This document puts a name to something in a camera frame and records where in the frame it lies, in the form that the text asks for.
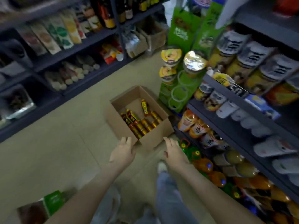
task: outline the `forearm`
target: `forearm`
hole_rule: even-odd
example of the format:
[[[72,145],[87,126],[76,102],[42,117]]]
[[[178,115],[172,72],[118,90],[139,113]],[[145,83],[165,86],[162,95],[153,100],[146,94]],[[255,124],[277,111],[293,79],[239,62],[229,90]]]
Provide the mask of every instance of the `forearm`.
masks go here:
[[[89,224],[108,188],[120,173],[115,164],[105,165],[46,224]]]
[[[217,224],[263,223],[244,206],[200,174],[193,165],[185,165],[179,173],[192,186]]]

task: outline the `cardboard box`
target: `cardboard box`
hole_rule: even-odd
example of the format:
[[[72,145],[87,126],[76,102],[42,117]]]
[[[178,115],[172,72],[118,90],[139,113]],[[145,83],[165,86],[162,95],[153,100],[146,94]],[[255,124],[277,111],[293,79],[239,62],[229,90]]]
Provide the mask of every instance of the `cardboard box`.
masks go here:
[[[125,113],[126,109],[130,109],[137,114],[140,119],[143,119],[144,115],[141,107],[141,99],[145,99],[148,102],[150,110],[155,111],[163,121],[152,131],[148,132],[148,134],[138,140],[120,114]],[[130,136],[132,137],[133,145],[140,142],[143,147],[149,150],[153,149],[162,142],[163,137],[167,137],[174,132],[168,119],[170,115],[169,110],[158,104],[151,95],[151,92],[142,86],[135,86],[112,99],[110,101],[110,105],[106,108],[105,113],[106,120],[118,139],[121,139],[123,136]],[[151,116],[145,118],[149,121],[153,120]]]
[[[138,22],[136,26],[138,31],[146,38],[150,52],[165,45],[166,29],[161,27],[153,18],[148,17]]]
[[[134,33],[137,35],[140,41],[137,43],[136,46],[134,46],[133,50],[126,49],[129,57],[131,58],[136,57],[137,55],[148,49],[146,38],[137,31],[135,31]]]

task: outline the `tiled floor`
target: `tiled floor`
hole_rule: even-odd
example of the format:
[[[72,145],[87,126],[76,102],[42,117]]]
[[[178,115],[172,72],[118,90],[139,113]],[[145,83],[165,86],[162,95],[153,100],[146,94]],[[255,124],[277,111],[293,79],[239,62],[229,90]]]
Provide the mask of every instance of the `tiled floor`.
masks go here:
[[[141,57],[0,144],[0,223],[21,205],[57,189],[80,188],[108,162],[118,140],[103,111],[109,100],[135,85],[159,93],[160,54]],[[135,220],[143,202],[154,204],[156,165],[165,143],[139,146],[132,165],[117,179],[120,216]],[[184,202],[201,224],[214,224],[199,198],[178,175]]]

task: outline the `open cardboard box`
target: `open cardboard box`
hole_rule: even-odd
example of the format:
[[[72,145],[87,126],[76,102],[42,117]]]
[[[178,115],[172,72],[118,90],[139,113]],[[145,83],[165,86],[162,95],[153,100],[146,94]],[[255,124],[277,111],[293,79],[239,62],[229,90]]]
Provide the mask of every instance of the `open cardboard box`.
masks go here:
[[[143,115],[141,99],[145,99],[148,102],[150,111],[155,111],[163,121],[138,140],[120,114],[126,113],[126,110],[130,109],[140,119],[146,118],[149,122],[151,122],[153,120],[151,116],[144,117]],[[106,120],[118,139],[121,139],[123,136],[130,136],[132,137],[133,145],[139,141],[146,149],[153,149],[161,141],[163,141],[163,137],[167,137],[174,132],[168,119],[170,115],[170,112],[159,105],[153,96],[151,96],[150,92],[142,86],[135,86],[112,99],[110,101],[110,105],[106,108],[105,113]]]

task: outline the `blue jeans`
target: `blue jeans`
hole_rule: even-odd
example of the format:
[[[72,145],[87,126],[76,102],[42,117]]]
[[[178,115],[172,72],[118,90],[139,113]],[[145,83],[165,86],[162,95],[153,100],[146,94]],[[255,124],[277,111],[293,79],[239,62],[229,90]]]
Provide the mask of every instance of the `blue jeans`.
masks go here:
[[[198,224],[191,211],[184,205],[176,182],[165,171],[157,178],[155,208],[161,224]],[[157,218],[147,210],[135,224],[157,224]]]

